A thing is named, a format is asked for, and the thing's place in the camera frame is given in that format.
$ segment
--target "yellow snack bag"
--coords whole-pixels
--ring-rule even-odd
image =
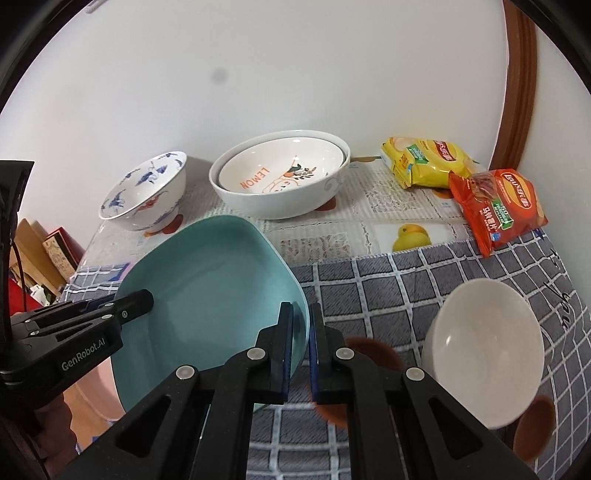
[[[460,147],[439,140],[391,137],[382,144],[382,158],[404,189],[412,185],[448,189],[450,171],[464,178],[476,171]]]

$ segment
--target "large white bowl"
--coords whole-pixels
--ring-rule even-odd
[[[279,138],[320,138],[333,143],[342,151],[345,160],[332,174],[324,177],[322,181],[302,185],[294,189],[284,189],[280,192],[264,194],[230,192],[219,185],[219,176],[223,166],[240,152],[255,145],[262,144]],[[287,130],[274,132],[251,138],[219,157],[209,170],[209,182],[217,195],[233,209],[240,210],[246,215],[266,220],[291,218],[311,212],[328,202],[339,191],[344,175],[349,168],[351,150],[341,138],[325,132],[313,130]]]
[[[542,333],[528,302],[498,280],[456,288],[433,320],[422,366],[489,429],[516,420],[544,369]]]
[[[345,160],[341,149],[320,138],[278,138],[241,151],[226,163],[219,184],[230,192],[271,193],[328,177]]]

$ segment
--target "tablecloth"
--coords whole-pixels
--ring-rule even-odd
[[[178,207],[183,216],[180,229],[214,215],[243,216],[288,264],[391,252],[405,223],[424,228],[433,245],[471,237],[448,190],[403,190],[381,160],[353,162],[332,201],[320,210],[285,220],[258,220],[228,208],[209,184],[209,167],[187,162],[187,190]],[[106,221],[94,235],[81,266],[137,261],[167,238],[165,233],[128,232]]]
[[[407,366],[421,364],[426,331],[447,295],[477,277],[503,281],[530,303],[540,322],[545,365],[539,393],[554,399],[557,428],[534,468],[541,480],[558,479],[589,436],[591,320],[542,231],[529,233],[489,258],[474,241],[410,251],[293,265],[309,301],[318,300],[327,325],[345,336],[373,336],[391,345]],[[129,262],[84,267],[62,300],[115,291]],[[254,415],[249,480],[349,480],[347,433],[324,421],[309,393],[304,361],[288,402]]]

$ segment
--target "checkered cloth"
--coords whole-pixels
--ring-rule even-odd
[[[373,336],[391,345],[408,367],[420,366],[427,329],[459,284],[489,277],[516,289],[529,301],[543,333],[545,366],[539,393],[554,398],[556,405],[557,429],[534,468],[541,480],[558,479],[591,427],[589,312],[543,232],[524,235],[486,259],[477,251],[473,241],[456,242],[292,270],[308,301],[322,305],[327,325],[345,336]],[[129,267],[81,270],[63,299],[114,291]],[[255,413],[249,480],[350,479],[347,432],[316,413],[308,385],[305,359],[291,381],[288,402]]]

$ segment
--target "orange snack bag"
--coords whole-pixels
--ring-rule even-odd
[[[534,186],[512,168],[475,173],[467,179],[451,171],[449,187],[484,257],[548,223]]]

